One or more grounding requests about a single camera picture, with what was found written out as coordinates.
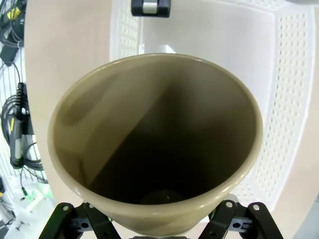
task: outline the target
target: mug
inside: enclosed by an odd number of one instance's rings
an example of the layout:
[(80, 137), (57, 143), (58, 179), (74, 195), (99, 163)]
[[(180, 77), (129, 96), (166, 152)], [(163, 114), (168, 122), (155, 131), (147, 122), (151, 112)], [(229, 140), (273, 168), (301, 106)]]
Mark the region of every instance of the mug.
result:
[(137, 233), (185, 232), (248, 174), (262, 143), (251, 92), (209, 61), (145, 54), (90, 72), (60, 100), (48, 134), (66, 185)]

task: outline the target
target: screw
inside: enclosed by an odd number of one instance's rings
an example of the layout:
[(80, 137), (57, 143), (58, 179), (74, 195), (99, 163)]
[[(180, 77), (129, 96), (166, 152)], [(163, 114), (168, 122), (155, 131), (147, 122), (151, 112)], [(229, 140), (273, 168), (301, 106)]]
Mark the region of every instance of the screw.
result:
[(253, 209), (258, 211), (259, 210), (259, 206), (257, 204), (253, 205)]
[(226, 207), (232, 208), (232, 207), (233, 207), (233, 204), (232, 204), (231, 202), (227, 202), (227, 203), (226, 203)]

